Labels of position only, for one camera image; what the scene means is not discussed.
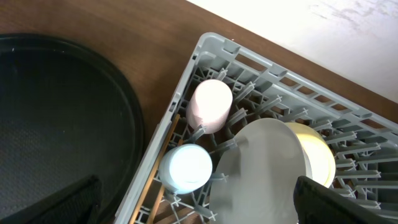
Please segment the grey round plate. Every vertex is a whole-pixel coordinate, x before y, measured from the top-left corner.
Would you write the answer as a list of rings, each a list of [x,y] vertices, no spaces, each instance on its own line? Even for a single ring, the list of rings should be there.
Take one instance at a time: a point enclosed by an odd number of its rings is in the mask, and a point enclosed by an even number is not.
[[[295,224],[294,188],[306,174],[305,156],[294,132],[283,122],[262,118],[234,137],[237,147],[223,153],[209,208],[215,223]]]

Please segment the wooden chopstick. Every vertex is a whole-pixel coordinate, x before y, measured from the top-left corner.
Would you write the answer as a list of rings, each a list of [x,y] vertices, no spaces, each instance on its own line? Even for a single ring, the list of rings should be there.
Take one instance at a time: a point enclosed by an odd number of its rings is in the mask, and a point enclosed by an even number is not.
[[[151,183],[153,181],[153,178],[155,177],[155,174],[156,174],[157,169],[159,167],[159,163],[160,163],[161,159],[163,158],[165,150],[166,150],[166,148],[168,146],[170,138],[172,137],[172,133],[173,133],[173,131],[174,131],[179,119],[180,119],[180,115],[177,114],[174,117],[174,120],[172,121],[172,124],[169,127],[169,131],[168,131],[166,137],[164,138],[163,143],[161,144],[160,151],[159,151],[159,153],[158,153],[158,155],[156,157],[154,165],[152,166],[152,168],[150,170],[150,174],[149,174],[148,178],[146,179],[144,188],[143,188],[143,190],[142,190],[142,192],[141,192],[141,194],[140,194],[140,196],[138,198],[138,201],[136,203],[136,206],[135,206],[135,208],[133,210],[133,213],[131,215],[131,218],[130,218],[128,224],[134,224],[134,222],[136,221],[136,218],[137,218],[137,215],[139,213],[139,210],[141,209],[141,206],[142,206],[142,204],[144,202],[144,199],[145,199],[145,197],[146,197],[146,195],[147,195],[147,193],[149,191],[150,185],[151,185]]]
[[[144,219],[146,224],[154,223],[180,223],[180,212],[184,212],[185,208],[180,207],[182,199],[167,190],[160,183],[159,171],[157,170],[155,177],[150,185],[148,194],[146,195],[144,205],[148,205],[149,213]]]

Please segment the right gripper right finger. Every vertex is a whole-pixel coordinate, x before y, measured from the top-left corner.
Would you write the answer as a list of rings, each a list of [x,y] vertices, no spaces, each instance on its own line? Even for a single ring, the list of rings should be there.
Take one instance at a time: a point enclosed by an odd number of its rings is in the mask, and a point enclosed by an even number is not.
[[[294,206],[300,224],[391,224],[306,176],[297,179]]]

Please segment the light blue cup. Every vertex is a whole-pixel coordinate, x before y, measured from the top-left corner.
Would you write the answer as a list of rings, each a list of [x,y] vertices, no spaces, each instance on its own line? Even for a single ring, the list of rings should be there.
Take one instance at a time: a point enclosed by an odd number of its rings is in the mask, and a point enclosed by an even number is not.
[[[163,156],[158,170],[160,181],[168,191],[188,194],[208,182],[213,163],[203,147],[183,144]]]

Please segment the pink cup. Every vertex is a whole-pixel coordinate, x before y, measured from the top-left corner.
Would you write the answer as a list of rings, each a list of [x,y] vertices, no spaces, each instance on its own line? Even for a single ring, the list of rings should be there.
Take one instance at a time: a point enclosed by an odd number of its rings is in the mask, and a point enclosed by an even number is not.
[[[188,124],[193,129],[202,125],[206,134],[213,134],[224,126],[232,102],[227,84],[217,79],[205,80],[196,87],[187,106]]]

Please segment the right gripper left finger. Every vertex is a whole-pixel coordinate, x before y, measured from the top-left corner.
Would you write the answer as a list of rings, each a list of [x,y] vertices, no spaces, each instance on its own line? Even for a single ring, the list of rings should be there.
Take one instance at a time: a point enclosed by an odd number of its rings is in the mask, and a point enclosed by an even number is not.
[[[1,224],[96,223],[101,208],[101,181],[85,177],[47,198],[1,219]]]

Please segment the yellow bowl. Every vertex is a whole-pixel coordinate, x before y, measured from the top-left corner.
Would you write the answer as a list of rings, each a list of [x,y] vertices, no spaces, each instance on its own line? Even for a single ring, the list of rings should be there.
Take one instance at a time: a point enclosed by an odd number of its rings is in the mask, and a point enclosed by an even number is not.
[[[285,123],[297,136],[303,149],[306,176],[329,188],[335,178],[333,154],[323,138],[311,127],[300,123]]]

